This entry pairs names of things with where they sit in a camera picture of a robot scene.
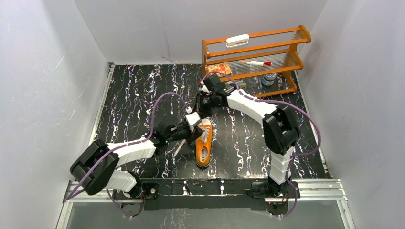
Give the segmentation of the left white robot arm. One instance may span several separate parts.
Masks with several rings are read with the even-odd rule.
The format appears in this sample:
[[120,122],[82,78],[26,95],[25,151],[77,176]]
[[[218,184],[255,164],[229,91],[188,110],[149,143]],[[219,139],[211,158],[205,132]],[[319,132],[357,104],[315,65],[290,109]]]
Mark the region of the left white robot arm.
[[138,198],[143,192],[142,180],[137,174],[118,167],[159,156],[167,150],[169,142],[202,140],[206,143],[210,125],[209,119],[201,119],[197,113],[187,115],[181,122],[170,115],[154,127],[149,138],[109,144],[97,139],[71,165],[70,173],[89,195],[112,189],[122,191],[128,198]]

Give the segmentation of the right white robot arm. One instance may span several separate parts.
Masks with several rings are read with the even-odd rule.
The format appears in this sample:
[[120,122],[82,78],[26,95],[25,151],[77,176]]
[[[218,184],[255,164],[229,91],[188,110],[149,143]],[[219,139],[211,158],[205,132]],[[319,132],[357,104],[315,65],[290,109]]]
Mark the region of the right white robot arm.
[[268,177],[272,182],[269,184],[269,192],[276,198],[286,194],[286,182],[291,176],[288,165],[300,137],[293,108],[263,102],[235,84],[222,82],[217,74],[202,79],[198,90],[196,106],[200,114],[207,115],[214,107],[227,107],[261,124],[264,141],[271,153]]

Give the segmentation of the orange canvas sneaker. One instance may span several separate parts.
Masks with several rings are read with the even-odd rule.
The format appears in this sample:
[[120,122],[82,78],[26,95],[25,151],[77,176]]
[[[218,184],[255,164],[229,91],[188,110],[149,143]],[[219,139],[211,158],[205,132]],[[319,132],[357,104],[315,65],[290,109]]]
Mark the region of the orange canvas sneaker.
[[206,125],[211,128],[211,131],[208,136],[207,143],[203,143],[199,138],[196,139],[196,164],[200,168],[208,167],[211,160],[211,148],[212,148],[212,139],[213,139],[213,124],[210,119],[204,118],[199,125]]

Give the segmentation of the white shoelace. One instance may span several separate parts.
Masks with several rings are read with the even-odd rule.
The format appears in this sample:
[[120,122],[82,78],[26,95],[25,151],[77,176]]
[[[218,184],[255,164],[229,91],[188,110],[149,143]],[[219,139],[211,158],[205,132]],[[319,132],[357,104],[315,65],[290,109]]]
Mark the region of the white shoelace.
[[[203,143],[207,143],[207,141],[208,141],[208,136],[209,136],[209,133],[210,133],[210,131],[211,131],[211,128],[208,127],[208,126],[206,126],[206,125],[199,125],[199,128],[202,129],[202,131],[203,131],[203,134],[199,137],[199,139],[202,140]],[[173,154],[173,157],[176,157],[176,156],[177,156],[177,154],[179,153],[180,149],[181,149],[182,146],[185,144],[185,142],[186,142],[185,139],[183,139],[183,140],[180,142],[178,148],[176,149],[176,151],[175,151],[174,154]]]

